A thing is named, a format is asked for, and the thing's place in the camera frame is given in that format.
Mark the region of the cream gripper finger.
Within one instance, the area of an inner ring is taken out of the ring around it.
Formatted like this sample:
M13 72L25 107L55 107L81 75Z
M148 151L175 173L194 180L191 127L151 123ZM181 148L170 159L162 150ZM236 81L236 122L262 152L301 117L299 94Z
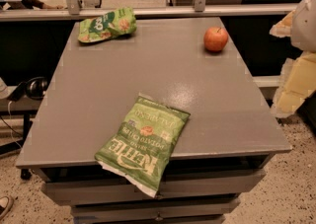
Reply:
M274 37L290 37L294 13L295 11L289 12L283 19L273 25L270 34Z
M294 114L316 91L316 53L304 51L298 58L288 58L280 72L271 113L277 118Z

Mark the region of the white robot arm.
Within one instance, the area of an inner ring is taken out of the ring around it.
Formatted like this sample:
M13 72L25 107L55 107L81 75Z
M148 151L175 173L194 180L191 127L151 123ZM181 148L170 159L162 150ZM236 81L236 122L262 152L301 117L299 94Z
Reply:
M289 37L302 53L282 65L271 112L285 118L294 114L316 91L316 0L302 0L297 8L273 25L274 37Z

